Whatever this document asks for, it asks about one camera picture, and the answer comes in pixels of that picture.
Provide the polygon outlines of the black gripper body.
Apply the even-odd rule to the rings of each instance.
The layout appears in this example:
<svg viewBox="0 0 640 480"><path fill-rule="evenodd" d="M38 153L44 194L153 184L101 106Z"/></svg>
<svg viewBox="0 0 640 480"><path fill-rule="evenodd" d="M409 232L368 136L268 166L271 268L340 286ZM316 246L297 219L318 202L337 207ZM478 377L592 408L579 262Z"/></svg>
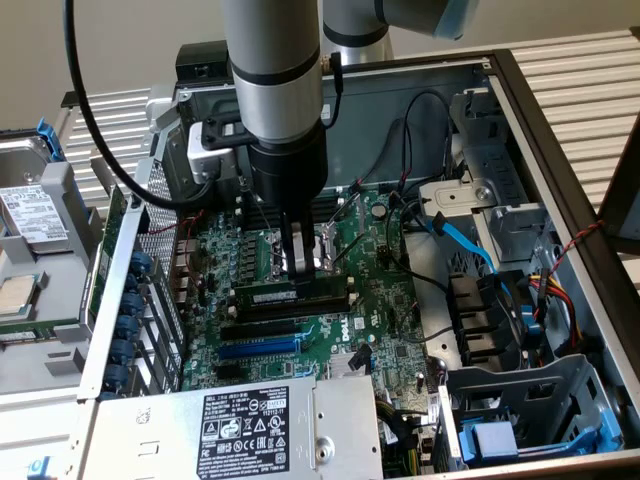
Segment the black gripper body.
<svg viewBox="0 0 640 480"><path fill-rule="evenodd" d="M328 178L326 129L316 124L293 142L248 147L256 193L288 216L302 216Z"/></svg>

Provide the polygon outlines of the silver CPU socket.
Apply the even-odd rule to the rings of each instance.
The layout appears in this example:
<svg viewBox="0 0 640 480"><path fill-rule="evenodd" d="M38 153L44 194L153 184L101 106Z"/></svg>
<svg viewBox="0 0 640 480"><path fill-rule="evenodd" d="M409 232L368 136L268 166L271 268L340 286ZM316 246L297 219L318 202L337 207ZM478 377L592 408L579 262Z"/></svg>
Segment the silver CPU socket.
<svg viewBox="0 0 640 480"><path fill-rule="evenodd" d="M339 272L339 268L334 265L334 261L338 256L336 238L336 221L329 221L315 226L313 259L317 273L336 274ZM273 279L286 277L288 266L280 232L274 230L266 234L265 240L269 245L271 277Z"/></svg>

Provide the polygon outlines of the thin metal locking lever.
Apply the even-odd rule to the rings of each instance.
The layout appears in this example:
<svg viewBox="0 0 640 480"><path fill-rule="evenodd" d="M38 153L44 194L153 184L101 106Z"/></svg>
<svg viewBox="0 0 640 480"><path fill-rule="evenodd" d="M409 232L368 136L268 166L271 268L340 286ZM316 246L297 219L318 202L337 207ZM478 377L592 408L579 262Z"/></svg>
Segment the thin metal locking lever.
<svg viewBox="0 0 640 480"><path fill-rule="evenodd" d="M360 193L356 192L351 195L345 203L338 208L338 210L330 217L330 219L326 222L326 226L329 227L332 224L335 224L340 220L340 218L347 212L349 207L360 198Z"/></svg>
<svg viewBox="0 0 640 480"><path fill-rule="evenodd" d="M267 216L264 213L264 210L263 210L263 208L261 206L260 201L255 196L252 197L252 198L253 198L254 204L256 206L256 209L258 210L258 212L260 214L260 217L261 217L262 221L264 222L265 230L268 230L268 231L272 232L273 228L272 228L271 223L269 222Z"/></svg>

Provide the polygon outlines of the long black expansion slot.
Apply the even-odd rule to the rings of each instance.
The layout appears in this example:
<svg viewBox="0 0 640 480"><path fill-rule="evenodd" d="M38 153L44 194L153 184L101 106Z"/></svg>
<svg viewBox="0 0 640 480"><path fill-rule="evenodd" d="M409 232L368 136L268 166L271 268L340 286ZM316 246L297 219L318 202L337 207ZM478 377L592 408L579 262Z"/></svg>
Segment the long black expansion slot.
<svg viewBox="0 0 640 480"><path fill-rule="evenodd" d="M282 320L225 326L220 329L220 339L222 341L262 339L300 332L301 327L294 320Z"/></svg>

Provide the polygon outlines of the open grey PC case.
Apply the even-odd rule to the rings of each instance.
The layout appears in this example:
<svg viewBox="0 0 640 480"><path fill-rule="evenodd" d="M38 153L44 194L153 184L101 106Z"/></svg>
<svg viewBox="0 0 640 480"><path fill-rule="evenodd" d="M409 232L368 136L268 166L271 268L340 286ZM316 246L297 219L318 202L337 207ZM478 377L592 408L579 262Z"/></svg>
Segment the open grey PC case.
<svg viewBox="0 0 640 480"><path fill-rule="evenodd" d="M579 273L570 265L551 271L559 255L563 215L554 194L541 193L540 187L552 177L551 165L559 162L560 154L552 143L528 146L529 140L542 139L543 132L540 126L529 124L530 114L510 86L513 77L514 72L509 70L491 73L488 60L471 57L447 57L441 62L426 61L401 69L368 67L345 77L342 117L328 136L328 181L319 196L378 189L388 194L391 210L408 214L410 228L404 244L409 271L417 278L415 290L423 332L419 344L427 353L426 373L416 375L398 394L376 389L372 374L359 376L368 377L373 387L383 478L405 475L440 480L640 480L640 390L628 386L626 371L617 362L612 336L591 311L591 294L583 289ZM450 221L441 213L428 219L421 208L418 190L422 185L472 181L460 161L460 138L450 106L454 94L477 87L489 88L498 98L526 164L520 176L529 180L547 210L543 233L529 261L499 263L489 248L488 235L481 230L479 212ZM211 214L227 210L238 197L247 196L231 185L233 165L247 162L246 153L238 150L233 162L223 163ZM185 322L167 288L152 293L151 275L172 270L172 218L120 189L127 209L96 320L113 328L111 335L101 339L107 351L105 367L110 364L111 342L117 339L114 327L122 315L122 294L140 293L145 311L137 318L140 331L132 342L135 357L126 366L127 385L119 391L105 390L105 367L99 375L102 389L91 432L103 402L189 392L181 387L188 342ZM134 251L143 251L153 260L148 274L136 275L130 270ZM447 302L449 276L456 272L473 277L495 276L521 321L521 306L533 307L534 318L544 330L543 339L538 348L523 349L518 370L543 367L569 355L587 358L625 433L624 450L464 471L434 470L431 456L440 393L449 372L465 367ZM78 480L82 480L91 432L85 442Z"/></svg>

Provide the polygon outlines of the green Dell motherboard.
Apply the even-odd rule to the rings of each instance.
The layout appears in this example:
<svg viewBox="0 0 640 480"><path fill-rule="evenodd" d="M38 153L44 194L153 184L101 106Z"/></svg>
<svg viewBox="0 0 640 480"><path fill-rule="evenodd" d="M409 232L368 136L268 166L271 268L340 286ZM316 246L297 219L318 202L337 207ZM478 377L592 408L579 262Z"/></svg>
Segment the green Dell motherboard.
<svg viewBox="0 0 640 480"><path fill-rule="evenodd" d="M345 275L354 289L346 298L310 304L348 303L345 313L263 321L294 320L301 332L293 335L222 341L220 329L250 324L235 320L236 305L229 296L236 287L256 283L289 281L273 279L269 260L268 230L245 231L241 208L254 204L240 196L224 211L193 221L181 240L176 269L183 276L178 305L187 329L187 354L181 387L185 391L276 380L312 377L328 380L331 355L355 353L362 344L372 349L371 374L378 390L398 394L416 375L427 371L427 353L419 344L423 332L416 296L417 278L409 271L404 244L410 222L406 212L391 210L389 196L378 189L359 191L356 200L337 222L336 274ZM383 220L371 208L387 208ZM223 345L263 339L296 337L299 353L220 360ZM220 381L215 368L237 363L246 372L242 380Z"/></svg>

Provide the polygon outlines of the silver chipset heatsink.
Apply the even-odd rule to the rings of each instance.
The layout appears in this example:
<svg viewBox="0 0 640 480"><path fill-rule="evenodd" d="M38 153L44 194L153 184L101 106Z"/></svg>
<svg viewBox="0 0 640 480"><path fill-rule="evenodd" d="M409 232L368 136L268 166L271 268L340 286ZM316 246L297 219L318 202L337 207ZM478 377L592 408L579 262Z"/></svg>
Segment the silver chipset heatsink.
<svg viewBox="0 0 640 480"><path fill-rule="evenodd" d="M356 370L352 370L349 362L355 356L354 353L344 353L331 355L328 362L329 379L338 379L346 377L359 377L371 374L371 365L364 364Z"/></svg>

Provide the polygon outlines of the black box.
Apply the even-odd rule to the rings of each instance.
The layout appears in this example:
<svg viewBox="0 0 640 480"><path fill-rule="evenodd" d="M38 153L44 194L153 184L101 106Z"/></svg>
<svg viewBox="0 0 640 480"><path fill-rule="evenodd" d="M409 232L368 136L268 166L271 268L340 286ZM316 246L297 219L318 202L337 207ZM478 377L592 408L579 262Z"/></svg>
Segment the black box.
<svg viewBox="0 0 640 480"><path fill-rule="evenodd" d="M179 82L229 79L227 43L216 40L182 45L175 60L175 72Z"/></svg>

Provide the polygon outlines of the grey metal drive cage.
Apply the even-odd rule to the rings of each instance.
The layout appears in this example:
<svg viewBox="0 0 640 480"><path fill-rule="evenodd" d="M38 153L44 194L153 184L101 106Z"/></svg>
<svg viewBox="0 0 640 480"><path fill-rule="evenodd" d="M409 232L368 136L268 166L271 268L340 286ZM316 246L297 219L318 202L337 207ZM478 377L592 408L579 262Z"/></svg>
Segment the grey metal drive cage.
<svg viewBox="0 0 640 480"><path fill-rule="evenodd" d="M499 263L533 258L547 210L520 175L526 164L495 93L487 87L453 95L450 115L460 138L460 161L478 184L481 230Z"/></svg>

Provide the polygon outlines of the grey plastic parts rack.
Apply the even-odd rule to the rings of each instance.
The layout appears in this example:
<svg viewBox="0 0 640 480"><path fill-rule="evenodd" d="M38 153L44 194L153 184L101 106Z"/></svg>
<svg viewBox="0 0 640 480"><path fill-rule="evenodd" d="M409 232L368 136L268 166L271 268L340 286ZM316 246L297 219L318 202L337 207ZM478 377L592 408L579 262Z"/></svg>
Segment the grey plastic parts rack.
<svg viewBox="0 0 640 480"><path fill-rule="evenodd" d="M35 342L0 343L0 396L77 386L89 349L83 311L101 219L85 205L67 160L49 163L41 186L65 224L70 249L36 255L23 237L9 236L0 219L0 285L14 276L38 276L31 319L0 323L0 333L39 334Z"/></svg>

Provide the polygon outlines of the silver hard disk white label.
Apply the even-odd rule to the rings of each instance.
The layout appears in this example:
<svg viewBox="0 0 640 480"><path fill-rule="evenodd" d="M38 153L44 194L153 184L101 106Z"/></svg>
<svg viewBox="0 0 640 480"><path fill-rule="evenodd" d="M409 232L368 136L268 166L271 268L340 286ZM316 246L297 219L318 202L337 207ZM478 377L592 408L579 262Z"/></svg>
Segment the silver hard disk white label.
<svg viewBox="0 0 640 480"><path fill-rule="evenodd" d="M65 224L41 186L52 161L46 140L35 132L0 134L0 219L7 234L23 237L36 255L70 249Z"/></svg>

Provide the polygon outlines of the grey metal disk bay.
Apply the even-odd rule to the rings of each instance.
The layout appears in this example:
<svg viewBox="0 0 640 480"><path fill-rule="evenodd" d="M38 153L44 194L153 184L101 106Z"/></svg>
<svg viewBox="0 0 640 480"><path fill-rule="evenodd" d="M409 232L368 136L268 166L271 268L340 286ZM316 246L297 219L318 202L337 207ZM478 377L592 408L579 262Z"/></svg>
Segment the grey metal disk bay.
<svg viewBox="0 0 640 480"><path fill-rule="evenodd" d="M503 400L517 405L526 396L550 395L563 400L574 394L582 405L593 400L612 409L595 368L582 354L565 356L534 369L490 372L479 367L464 367L452 370L440 393L440 412L431 456L436 472L477 469L463 463L456 412L470 395L485 390L502 390Z"/></svg>

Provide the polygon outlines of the small blue plastic tab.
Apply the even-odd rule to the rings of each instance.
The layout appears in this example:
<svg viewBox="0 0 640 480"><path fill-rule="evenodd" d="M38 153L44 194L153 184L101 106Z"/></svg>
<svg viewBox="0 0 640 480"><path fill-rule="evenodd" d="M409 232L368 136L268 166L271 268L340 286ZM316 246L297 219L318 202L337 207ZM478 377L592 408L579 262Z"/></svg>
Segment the small blue plastic tab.
<svg viewBox="0 0 640 480"><path fill-rule="evenodd" d="M51 470L51 457L42 456L34 459L29 464L27 480L56 480Z"/></svg>

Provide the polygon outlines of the silver metal bracket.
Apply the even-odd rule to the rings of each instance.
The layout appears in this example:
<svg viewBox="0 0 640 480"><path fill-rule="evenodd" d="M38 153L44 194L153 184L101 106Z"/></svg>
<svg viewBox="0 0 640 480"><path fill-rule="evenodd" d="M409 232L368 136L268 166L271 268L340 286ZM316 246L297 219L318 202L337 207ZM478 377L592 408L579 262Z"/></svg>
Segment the silver metal bracket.
<svg viewBox="0 0 640 480"><path fill-rule="evenodd" d="M441 213L450 221L470 217L498 204L492 186L484 180L426 183L419 188L418 197L422 211L428 219L433 219Z"/></svg>

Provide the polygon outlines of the black plastic duct block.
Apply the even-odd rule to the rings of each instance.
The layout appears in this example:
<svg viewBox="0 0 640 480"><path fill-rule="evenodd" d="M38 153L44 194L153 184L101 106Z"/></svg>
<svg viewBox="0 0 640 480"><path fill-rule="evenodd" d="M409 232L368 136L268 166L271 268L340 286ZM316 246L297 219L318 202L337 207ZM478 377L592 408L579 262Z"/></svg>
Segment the black plastic duct block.
<svg viewBox="0 0 640 480"><path fill-rule="evenodd" d="M463 366L491 372L521 368L523 323L495 276L451 274L447 302Z"/></svg>

